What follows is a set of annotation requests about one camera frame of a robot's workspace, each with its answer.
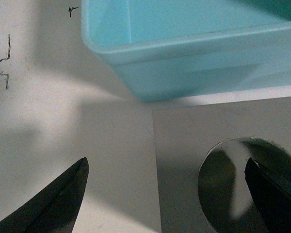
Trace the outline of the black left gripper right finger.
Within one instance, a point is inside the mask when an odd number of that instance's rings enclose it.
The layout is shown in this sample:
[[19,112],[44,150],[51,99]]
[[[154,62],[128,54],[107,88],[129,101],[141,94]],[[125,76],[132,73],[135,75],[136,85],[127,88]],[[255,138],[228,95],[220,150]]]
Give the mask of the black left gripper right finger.
[[245,180],[268,232],[291,233],[291,181],[249,158]]

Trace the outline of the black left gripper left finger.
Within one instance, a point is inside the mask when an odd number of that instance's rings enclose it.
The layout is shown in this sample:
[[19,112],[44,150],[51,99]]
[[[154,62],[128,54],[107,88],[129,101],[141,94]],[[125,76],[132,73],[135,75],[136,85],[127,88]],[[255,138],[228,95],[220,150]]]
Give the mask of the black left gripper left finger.
[[71,233],[82,204],[89,164],[81,158],[0,221],[0,233]]

